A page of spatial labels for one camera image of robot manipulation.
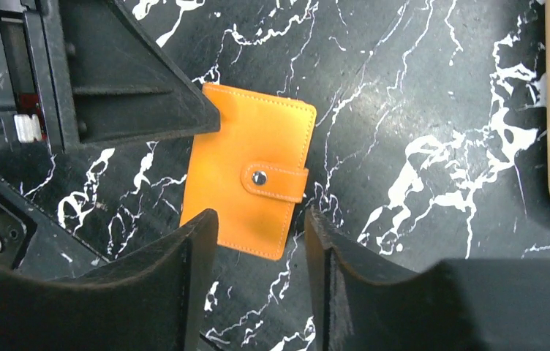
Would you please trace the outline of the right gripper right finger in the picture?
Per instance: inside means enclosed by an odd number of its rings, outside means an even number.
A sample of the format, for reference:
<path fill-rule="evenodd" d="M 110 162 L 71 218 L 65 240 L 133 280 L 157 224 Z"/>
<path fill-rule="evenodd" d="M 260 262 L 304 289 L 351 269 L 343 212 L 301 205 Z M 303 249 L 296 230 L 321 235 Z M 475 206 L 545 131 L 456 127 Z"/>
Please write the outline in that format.
<path fill-rule="evenodd" d="M 550 259 L 444 259 L 416 273 L 316 208 L 304 232 L 319 350 L 550 350 Z"/>

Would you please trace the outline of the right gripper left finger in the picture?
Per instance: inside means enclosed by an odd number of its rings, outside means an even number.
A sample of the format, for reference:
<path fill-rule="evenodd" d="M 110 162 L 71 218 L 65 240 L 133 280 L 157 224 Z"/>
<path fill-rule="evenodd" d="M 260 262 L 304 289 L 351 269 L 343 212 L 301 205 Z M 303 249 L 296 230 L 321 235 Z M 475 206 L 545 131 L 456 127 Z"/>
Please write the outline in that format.
<path fill-rule="evenodd" d="M 196 350 L 218 229 L 206 209 L 74 279 L 0 268 L 0 350 Z"/>

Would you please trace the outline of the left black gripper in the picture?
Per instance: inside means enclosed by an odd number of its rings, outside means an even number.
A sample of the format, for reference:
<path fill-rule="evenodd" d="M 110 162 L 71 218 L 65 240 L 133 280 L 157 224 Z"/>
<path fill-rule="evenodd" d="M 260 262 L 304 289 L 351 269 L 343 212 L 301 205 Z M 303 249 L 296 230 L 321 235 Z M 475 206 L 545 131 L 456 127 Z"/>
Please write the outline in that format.
<path fill-rule="evenodd" d="M 214 104 L 122 1 L 0 1 L 0 151 L 116 147 L 218 132 Z M 104 260 L 0 178 L 0 266 Z"/>

